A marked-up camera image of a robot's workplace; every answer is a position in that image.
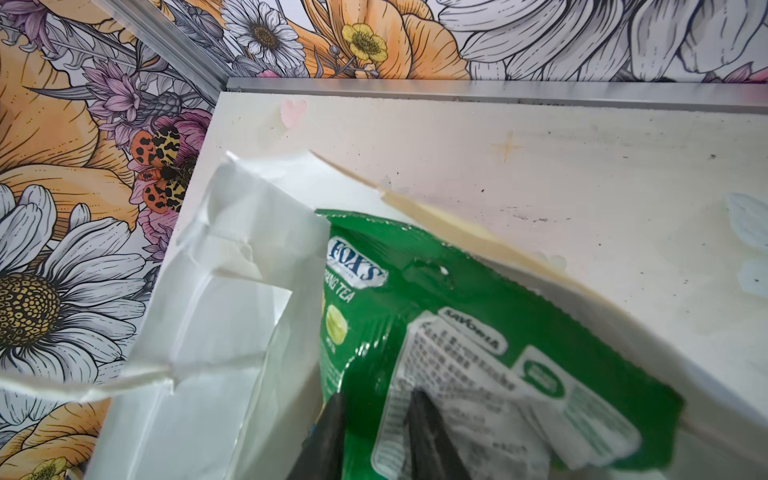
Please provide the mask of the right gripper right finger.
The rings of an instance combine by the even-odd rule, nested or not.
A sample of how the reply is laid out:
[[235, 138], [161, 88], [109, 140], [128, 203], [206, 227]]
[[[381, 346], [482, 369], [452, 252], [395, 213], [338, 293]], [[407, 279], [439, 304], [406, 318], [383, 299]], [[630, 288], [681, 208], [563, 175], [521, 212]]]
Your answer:
[[422, 389], [411, 392], [406, 413], [414, 480], [470, 480], [437, 406]]

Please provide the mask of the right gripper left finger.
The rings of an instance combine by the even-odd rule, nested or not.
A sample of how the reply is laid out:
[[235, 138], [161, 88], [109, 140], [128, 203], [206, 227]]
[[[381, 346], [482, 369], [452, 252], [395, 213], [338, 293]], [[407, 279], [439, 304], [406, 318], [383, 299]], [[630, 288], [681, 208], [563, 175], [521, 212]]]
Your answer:
[[306, 440], [287, 480], [340, 480], [346, 434], [346, 396], [333, 394]]

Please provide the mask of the white green paper bag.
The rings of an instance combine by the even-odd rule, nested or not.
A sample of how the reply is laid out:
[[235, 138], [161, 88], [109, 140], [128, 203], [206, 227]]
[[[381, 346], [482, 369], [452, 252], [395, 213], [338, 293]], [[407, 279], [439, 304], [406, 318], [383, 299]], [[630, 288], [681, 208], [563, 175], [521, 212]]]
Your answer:
[[314, 155], [230, 157], [154, 284], [124, 223], [78, 205], [38, 264], [1, 279], [5, 479], [286, 479], [329, 398], [320, 327], [330, 224], [425, 230], [562, 309], [684, 401], [660, 470], [545, 479], [763, 479], [767, 422], [621, 308], [487, 231]]

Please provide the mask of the green Fox's candy bag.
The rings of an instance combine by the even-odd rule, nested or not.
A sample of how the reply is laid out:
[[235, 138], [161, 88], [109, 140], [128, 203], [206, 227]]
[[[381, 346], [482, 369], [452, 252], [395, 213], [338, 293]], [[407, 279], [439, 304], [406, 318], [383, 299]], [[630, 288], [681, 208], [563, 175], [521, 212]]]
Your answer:
[[415, 390], [474, 479], [660, 470], [683, 398], [562, 309], [416, 226], [324, 210], [325, 398], [343, 393], [346, 479], [408, 479]]

